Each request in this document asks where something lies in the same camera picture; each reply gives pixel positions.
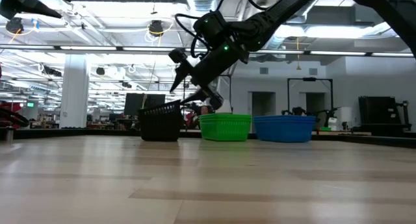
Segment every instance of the ceiling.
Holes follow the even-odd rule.
[[[219,0],[74,0],[68,4],[62,0],[41,0],[50,8],[59,11],[62,19],[35,14],[18,14],[22,18],[22,35],[10,34],[0,18],[0,44],[16,45],[96,45],[96,46],[141,46],[141,47],[190,47],[192,37],[174,21],[177,13],[200,16],[214,10]],[[272,5],[275,0],[254,0]],[[227,21],[238,21],[250,17],[257,10],[245,0],[225,0],[220,9]],[[374,51],[398,52],[406,44],[384,23],[375,11],[359,6],[353,0],[316,0],[304,16],[282,25],[266,45],[265,49],[316,50],[316,51]],[[161,20],[166,31],[161,37],[149,34],[148,26],[153,20]],[[192,20],[181,19],[192,29]],[[64,74],[66,55],[56,51],[25,52],[3,50],[0,62],[3,78],[32,79],[31,81],[3,81],[0,99],[4,101],[38,100],[45,109],[60,105],[62,81],[41,72],[39,64],[49,66]],[[174,79],[176,65],[165,55],[142,54],[88,54],[91,63],[89,106],[119,110],[124,107],[125,92],[168,93]],[[237,67],[236,76],[244,76],[246,68],[253,64],[261,67],[266,63],[279,76],[287,74],[288,66],[297,60],[312,62],[315,67],[324,67],[336,56],[254,55],[245,68]],[[96,74],[97,68],[105,68],[106,75]],[[118,81],[132,84],[124,88]],[[154,84],[154,81],[165,85]],[[188,93],[196,89],[190,86]],[[181,92],[169,95],[171,99],[182,97]]]

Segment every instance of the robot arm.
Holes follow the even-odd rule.
[[[219,11],[210,12],[194,24],[197,35],[202,35],[209,45],[209,52],[195,67],[186,61],[186,55],[181,50],[170,53],[174,62],[181,65],[176,69],[176,78],[172,90],[187,76],[191,82],[201,87],[198,97],[192,100],[210,97],[215,109],[222,104],[222,98],[208,88],[208,84],[240,60],[248,63],[250,51],[260,50],[273,36],[277,28],[285,23],[293,14],[300,10],[310,0],[279,0],[275,5],[263,12],[254,14],[242,22],[228,23]],[[354,0],[369,6],[392,27],[393,30],[407,43],[416,55],[416,4],[413,0]]]

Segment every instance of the green basket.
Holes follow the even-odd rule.
[[[240,114],[206,114],[200,116],[202,138],[215,141],[247,140],[252,117]]]

